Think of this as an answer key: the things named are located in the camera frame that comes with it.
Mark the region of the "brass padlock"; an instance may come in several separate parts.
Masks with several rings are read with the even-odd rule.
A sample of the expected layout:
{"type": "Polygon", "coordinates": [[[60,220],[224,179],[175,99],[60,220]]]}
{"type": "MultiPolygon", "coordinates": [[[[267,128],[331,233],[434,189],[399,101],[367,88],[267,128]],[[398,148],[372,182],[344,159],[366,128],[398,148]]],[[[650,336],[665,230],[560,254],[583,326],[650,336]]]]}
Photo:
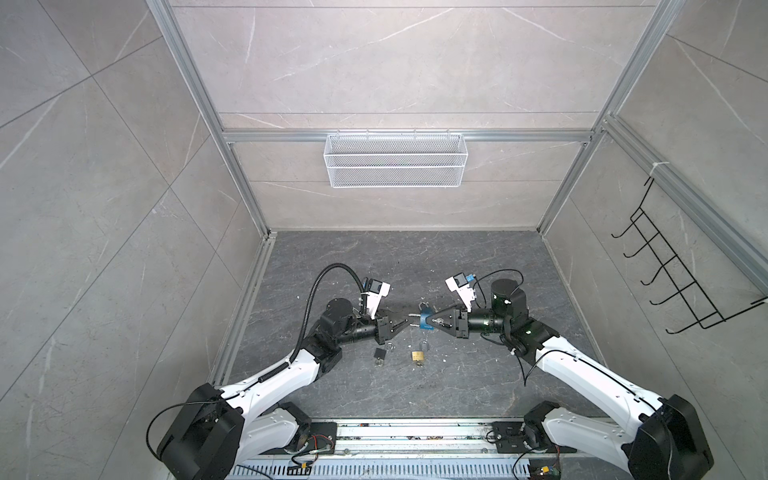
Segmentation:
{"type": "Polygon", "coordinates": [[[418,346],[411,352],[412,362],[417,367],[423,367],[426,361],[426,353],[429,351],[430,346],[426,339],[423,339],[418,346]]]}

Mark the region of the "aluminium mounting rail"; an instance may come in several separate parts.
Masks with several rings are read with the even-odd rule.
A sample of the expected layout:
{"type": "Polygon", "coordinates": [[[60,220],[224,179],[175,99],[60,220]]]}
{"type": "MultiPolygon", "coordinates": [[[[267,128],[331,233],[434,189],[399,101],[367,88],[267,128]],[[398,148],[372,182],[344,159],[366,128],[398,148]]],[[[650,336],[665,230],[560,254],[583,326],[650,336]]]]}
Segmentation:
{"type": "Polygon", "coordinates": [[[415,419],[335,419],[297,420],[280,410],[260,417],[255,426],[245,429],[240,446],[245,460],[258,455],[276,454],[302,424],[330,421],[338,424],[336,455],[433,455],[490,456],[500,454],[485,441],[493,422],[523,421],[538,424],[555,444],[605,460],[626,460],[635,436],[603,418],[588,418],[564,408],[554,409],[544,418],[415,418],[415,419]]]}

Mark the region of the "teal blue padlock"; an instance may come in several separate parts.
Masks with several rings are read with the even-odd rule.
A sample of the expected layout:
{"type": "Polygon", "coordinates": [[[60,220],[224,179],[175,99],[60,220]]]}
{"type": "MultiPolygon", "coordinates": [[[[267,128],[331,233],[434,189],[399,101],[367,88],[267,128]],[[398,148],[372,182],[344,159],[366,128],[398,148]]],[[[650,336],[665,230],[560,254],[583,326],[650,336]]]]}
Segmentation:
{"type": "Polygon", "coordinates": [[[418,313],[409,313],[408,317],[412,320],[412,324],[415,325],[417,322],[417,325],[422,330],[433,330],[434,327],[429,324],[427,319],[431,317],[435,311],[432,307],[430,307],[426,303],[420,303],[419,304],[419,312],[418,313]]]}

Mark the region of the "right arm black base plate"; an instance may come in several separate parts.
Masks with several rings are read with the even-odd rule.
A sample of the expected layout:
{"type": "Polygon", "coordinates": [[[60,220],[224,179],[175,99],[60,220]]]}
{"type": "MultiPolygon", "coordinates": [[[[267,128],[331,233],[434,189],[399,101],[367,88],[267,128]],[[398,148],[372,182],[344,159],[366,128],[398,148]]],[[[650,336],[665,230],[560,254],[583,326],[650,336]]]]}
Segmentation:
{"type": "Polygon", "coordinates": [[[577,452],[572,447],[555,444],[538,424],[523,421],[493,422],[485,441],[494,445],[500,454],[577,452]]]}

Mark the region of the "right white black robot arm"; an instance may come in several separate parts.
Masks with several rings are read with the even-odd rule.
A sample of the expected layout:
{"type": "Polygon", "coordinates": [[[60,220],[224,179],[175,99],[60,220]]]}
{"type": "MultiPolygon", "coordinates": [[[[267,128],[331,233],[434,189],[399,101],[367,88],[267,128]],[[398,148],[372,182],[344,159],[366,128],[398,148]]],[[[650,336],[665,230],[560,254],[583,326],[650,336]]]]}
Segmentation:
{"type": "Polygon", "coordinates": [[[517,438],[528,452],[569,447],[613,464],[635,479],[701,479],[714,466],[698,413],[679,395],[664,398],[621,377],[533,318],[520,282],[491,284],[487,308],[475,308],[469,278],[447,279],[458,306],[424,315],[425,324],[456,338],[496,334],[520,362],[581,394],[608,418],[601,421],[544,401],[524,417],[517,438]]]}

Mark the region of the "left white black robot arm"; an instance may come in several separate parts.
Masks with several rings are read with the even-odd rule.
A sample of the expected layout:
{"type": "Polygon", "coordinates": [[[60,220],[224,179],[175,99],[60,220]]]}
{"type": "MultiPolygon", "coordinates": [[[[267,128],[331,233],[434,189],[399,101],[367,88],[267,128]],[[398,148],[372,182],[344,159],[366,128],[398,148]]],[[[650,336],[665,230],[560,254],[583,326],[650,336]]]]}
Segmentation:
{"type": "Polygon", "coordinates": [[[284,399],[330,372],[343,344],[372,338],[383,345],[409,325],[333,299],[287,357],[234,384],[204,383],[176,404],[176,418],[148,449],[177,479],[224,479],[236,465],[305,434],[310,419],[284,399]]]}

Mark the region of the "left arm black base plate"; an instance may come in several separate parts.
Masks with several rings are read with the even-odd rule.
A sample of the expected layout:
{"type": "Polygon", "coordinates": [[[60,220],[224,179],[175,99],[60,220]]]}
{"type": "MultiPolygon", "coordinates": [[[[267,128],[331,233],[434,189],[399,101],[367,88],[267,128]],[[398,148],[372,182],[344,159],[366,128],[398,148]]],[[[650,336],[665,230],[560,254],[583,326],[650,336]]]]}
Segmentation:
{"type": "Polygon", "coordinates": [[[296,454],[319,449],[321,453],[334,453],[337,440],[338,424],[330,421],[302,424],[289,442],[281,450],[296,454]]]}

